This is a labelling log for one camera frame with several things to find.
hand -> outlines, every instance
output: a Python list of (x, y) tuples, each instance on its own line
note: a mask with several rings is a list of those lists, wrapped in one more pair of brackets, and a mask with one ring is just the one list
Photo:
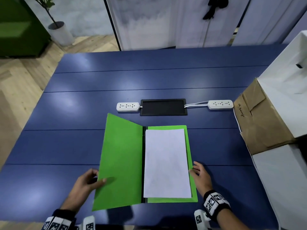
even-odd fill
[(92, 178), (98, 176), (98, 170), (89, 169), (85, 174), (78, 177), (74, 187), (70, 191), (60, 209), (78, 212), (85, 203), (90, 193), (97, 188), (102, 187), (106, 183), (106, 178), (101, 179), (93, 184), (88, 184)]
[(205, 170), (204, 166), (197, 161), (194, 161), (193, 169), (189, 170), (189, 173), (194, 178), (194, 182), (198, 192), (204, 197), (207, 191), (213, 189), (210, 175)]

white paper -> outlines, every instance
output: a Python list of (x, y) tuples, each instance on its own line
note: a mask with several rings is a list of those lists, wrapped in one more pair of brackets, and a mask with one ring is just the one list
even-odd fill
[(144, 197), (192, 197), (184, 129), (146, 130)]

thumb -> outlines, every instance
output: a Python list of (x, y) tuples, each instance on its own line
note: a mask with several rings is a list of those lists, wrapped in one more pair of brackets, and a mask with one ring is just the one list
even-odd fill
[(90, 184), (90, 188), (91, 190), (94, 190), (94, 189), (98, 189), (98, 188), (101, 188), (105, 185), (106, 183), (106, 178), (103, 178), (101, 180), (98, 180), (97, 182), (93, 183), (93, 184)]
[(189, 170), (189, 173), (190, 173), (191, 176), (194, 178), (194, 181), (198, 178), (198, 175), (194, 172), (193, 169)]

potted plant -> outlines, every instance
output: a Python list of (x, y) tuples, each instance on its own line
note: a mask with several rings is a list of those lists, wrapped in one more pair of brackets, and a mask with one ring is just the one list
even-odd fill
[(52, 18), (49, 12), (50, 8), (54, 6), (53, 0), (36, 0), (36, 1), (41, 5), (41, 7), (43, 7), (47, 11), (49, 17), (52, 19), (53, 23), (51, 23), (48, 26), (48, 31), (52, 39), (58, 42), (61, 46), (71, 45), (75, 41), (75, 39), (67, 29), (65, 23), (62, 21), (56, 22)]

white plant pot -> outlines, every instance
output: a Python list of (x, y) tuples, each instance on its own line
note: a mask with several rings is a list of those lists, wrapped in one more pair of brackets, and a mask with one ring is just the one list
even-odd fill
[(48, 26), (48, 31), (49, 34), (51, 35), (51, 38), (57, 43), (59, 43), (59, 45), (61, 46), (69, 46), (73, 42), (75, 42), (74, 37), (67, 29), (65, 23), (62, 21), (56, 23), (59, 26), (58, 29), (56, 28), (56, 25), (54, 23)]

